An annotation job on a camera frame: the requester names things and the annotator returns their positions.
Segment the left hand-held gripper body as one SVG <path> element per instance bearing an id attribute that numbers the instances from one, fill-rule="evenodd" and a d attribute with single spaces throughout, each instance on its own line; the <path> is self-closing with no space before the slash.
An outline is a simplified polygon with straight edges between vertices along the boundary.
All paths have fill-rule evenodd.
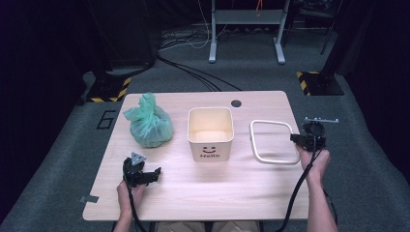
<path id="1" fill-rule="evenodd" d="M 143 172 L 146 158 L 132 153 L 129 158 L 126 158 L 123 163 L 123 179 L 128 186 L 136 188 L 140 185 L 147 185 L 148 179 Z"/>

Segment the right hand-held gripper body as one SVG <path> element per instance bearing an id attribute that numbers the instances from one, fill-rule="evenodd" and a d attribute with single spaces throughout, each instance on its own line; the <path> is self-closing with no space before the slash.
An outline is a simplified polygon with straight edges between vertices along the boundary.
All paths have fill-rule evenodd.
<path id="1" fill-rule="evenodd" d="M 309 152 L 317 152 L 326 146 L 324 123 L 338 124 L 339 119 L 305 118 L 303 131 L 305 132 L 306 142 L 303 147 Z"/>

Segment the green plastic bag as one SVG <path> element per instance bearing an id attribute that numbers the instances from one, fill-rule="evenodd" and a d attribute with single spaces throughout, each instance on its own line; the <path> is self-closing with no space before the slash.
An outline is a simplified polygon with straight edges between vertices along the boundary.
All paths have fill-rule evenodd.
<path id="1" fill-rule="evenodd" d="M 156 148 L 173 136 L 171 118 L 157 105 L 153 93 L 145 93 L 139 98 L 138 107 L 124 112 L 131 123 L 130 132 L 137 144 L 144 148 Z"/>

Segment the white plastic bin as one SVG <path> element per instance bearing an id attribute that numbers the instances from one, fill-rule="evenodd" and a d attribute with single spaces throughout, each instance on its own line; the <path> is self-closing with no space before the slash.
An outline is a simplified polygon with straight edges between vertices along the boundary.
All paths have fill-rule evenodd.
<path id="1" fill-rule="evenodd" d="M 229 108 L 197 107 L 190 110 L 188 142 L 195 161 L 228 160 L 233 138 L 233 119 Z"/>

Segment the person's left hand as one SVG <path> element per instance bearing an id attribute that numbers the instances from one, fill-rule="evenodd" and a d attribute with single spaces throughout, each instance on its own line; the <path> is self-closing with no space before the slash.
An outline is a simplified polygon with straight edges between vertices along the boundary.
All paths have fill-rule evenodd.
<path id="1" fill-rule="evenodd" d="M 118 203 L 121 213 L 129 213 L 132 210 L 131 203 L 135 208 L 138 208 L 145 190 L 144 186 L 136 188 L 128 188 L 125 181 L 122 181 L 117 186 Z"/>

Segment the person's right hand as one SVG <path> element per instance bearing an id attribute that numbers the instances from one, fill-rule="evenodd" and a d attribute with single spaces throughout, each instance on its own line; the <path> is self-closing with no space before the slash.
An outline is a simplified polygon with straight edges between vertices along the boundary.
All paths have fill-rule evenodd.
<path id="1" fill-rule="evenodd" d="M 321 182 L 331 159 L 330 152 L 326 149 L 316 153 L 308 152 L 299 145 L 296 149 L 301 157 L 302 168 L 308 169 L 307 181 L 309 183 Z"/>

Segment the black cabinet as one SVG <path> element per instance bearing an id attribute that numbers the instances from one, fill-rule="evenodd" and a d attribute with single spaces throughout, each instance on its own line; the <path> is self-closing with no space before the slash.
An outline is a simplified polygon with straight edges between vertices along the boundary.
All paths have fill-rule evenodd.
<path id="1" fill-rule="evenodd" d="M 160 29 L 149 0 L 83 0 L 102 43 L 106 72 L 142 73 L 157 59 Z"/>

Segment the yellow black striped base plate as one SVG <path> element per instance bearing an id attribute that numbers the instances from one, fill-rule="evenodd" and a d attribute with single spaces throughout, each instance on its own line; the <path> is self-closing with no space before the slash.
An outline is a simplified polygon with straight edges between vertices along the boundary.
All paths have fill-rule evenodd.
<path id="1" fill-rule="evenodd" d="M 297 72 L 297 77 L 306 96 L 342 96 L 344 94 L 333 76 L 324 77 L 321 72 Z"/>
<path id="2" fill-rule="evenodd" d="M 96 80 L 88 94 L 88 102 L 120 102 L 125 96 L 131 80 L 129 78 L 109 77 Z"/>

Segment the white metal desk frame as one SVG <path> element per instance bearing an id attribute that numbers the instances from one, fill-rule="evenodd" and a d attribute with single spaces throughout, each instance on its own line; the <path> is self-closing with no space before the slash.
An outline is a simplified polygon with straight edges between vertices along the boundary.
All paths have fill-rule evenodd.
<path id="1" fill-rule="evenodd" d="M 284 0 L 280 10 L 262 10 L 258 4 L 255 10 L 217 10 L 216 0 L 212 0 L 211 9 L 211 45 L 208 61 L 213 64 L 217 61 L 218 25 L 277 25 L 278 34 L 274 37 L 274 48 L 278 63 L 285 64 L 285 57 L 281 39 L 288 15 L 290 0 Z"/>

